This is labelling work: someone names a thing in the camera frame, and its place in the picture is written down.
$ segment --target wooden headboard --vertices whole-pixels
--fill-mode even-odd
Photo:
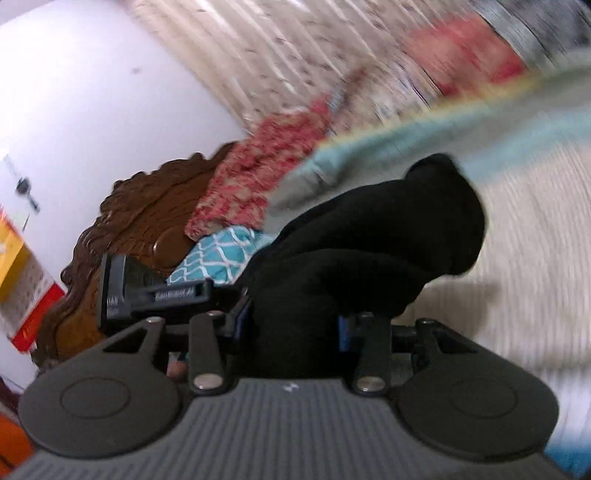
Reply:
[[[115,182],[94,225],[80,235],[72,262],[61,272],[69,291],[43,318],[33,352],[37,365],[67,360],[102,340],[95,317],[104,253],[134,255],[170,275],[194,244],[184,235],[184,226],[232,146],[225,144],[211,160],[197,153]]]

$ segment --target metal bolt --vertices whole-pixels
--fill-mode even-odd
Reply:
[[[193,385],[199,390],[213,390],[223,385],[223,378],[216,374],[201,374],[193,378]]]
[[[383,390],[386,382],[380,377],[361,377],[356,382],[358,390],[366,393],[374,393]]]

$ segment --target black fabric cover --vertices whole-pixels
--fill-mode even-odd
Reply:
[[[425,283],[459,275],[485,234],[478,196],[449,156],[414,164],[404,179],[351,190],[290,222],[240,279],[253,299],[255,356],[246,375],[342,373],[337,317],[394,317]]]

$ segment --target teal patterned pillow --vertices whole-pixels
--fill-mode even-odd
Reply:
[[[167,282],[211,278],[216,285],[233,284],[251,257],[275,237],[242,225],[230,226],[197,242]]]

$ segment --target black device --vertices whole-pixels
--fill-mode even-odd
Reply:
[[[167,323],[186,323],[194,312],[227,310],[240,298],[232,288],[213,288],[211,280],[168,285],[158,272],[129,255],[103,255],[100,265],[97,328],[113,335],[152,315]]]
[[[341,320],[347,381],[241,378],[248,293],[228,313],[188,298],[186,323],[120,323],[30,386],[19,416],[40,451],[11,480],[567,478],[542,454],[551,390],[436,320]],[[169,351],[189,353],[185,384]]]

